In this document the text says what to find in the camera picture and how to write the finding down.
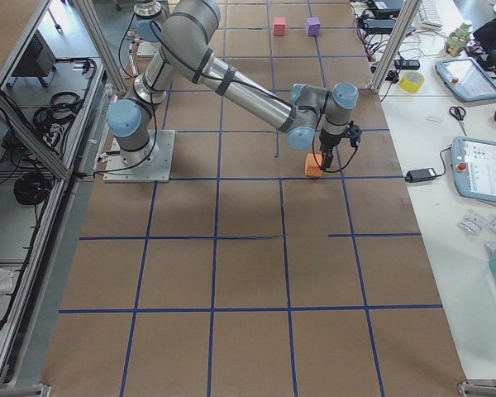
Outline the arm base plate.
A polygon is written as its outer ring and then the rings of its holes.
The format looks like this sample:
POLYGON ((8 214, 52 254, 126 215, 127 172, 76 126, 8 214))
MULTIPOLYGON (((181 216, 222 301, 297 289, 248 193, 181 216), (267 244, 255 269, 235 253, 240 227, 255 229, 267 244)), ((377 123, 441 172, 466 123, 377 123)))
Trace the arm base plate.
POLYGON ((119 151, 119 154, 108 158, 104 182, 169 182, 176 131, 149 129, 148 132, 148 146, 137 152, 121 150, 117 139, 112 139, 111 150, 119 151))

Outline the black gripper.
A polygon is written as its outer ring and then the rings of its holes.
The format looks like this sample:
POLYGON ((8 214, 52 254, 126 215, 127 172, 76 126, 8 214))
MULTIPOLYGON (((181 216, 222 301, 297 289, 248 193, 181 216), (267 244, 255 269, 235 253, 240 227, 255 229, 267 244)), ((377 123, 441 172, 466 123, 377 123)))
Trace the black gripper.
POLYGON ((341 142, 341 135, 333 135, 329 132, 319 134, 320 151, 322 153, 322 169, 329 170, 333 161, 334 148, 341 142))

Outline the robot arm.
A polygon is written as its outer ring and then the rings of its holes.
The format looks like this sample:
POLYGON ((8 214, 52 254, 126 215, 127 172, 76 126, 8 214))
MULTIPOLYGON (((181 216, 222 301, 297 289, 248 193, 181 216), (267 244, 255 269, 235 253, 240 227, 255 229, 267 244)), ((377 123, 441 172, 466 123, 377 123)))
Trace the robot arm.
POLYGON ((181 1, 174 9, 166 1, 138 1, 135 9, 147 13, 137 21, 138 33, 159 47, 132 90, 107 111, 123 170, 147 170, 157 162, 158 138, 148 124, 174 74, 205 85, 275 127, 295 150, 311 149, 318 139, 323 171, 330 170, 341 140, 349 140, 353 148, 360 144, 361 130, 351 121, 359 97, 355 85, 338 83, 327 89, 295 84, 285 101, 215 55, 209 42, 221 13, 214 1, 181 1))

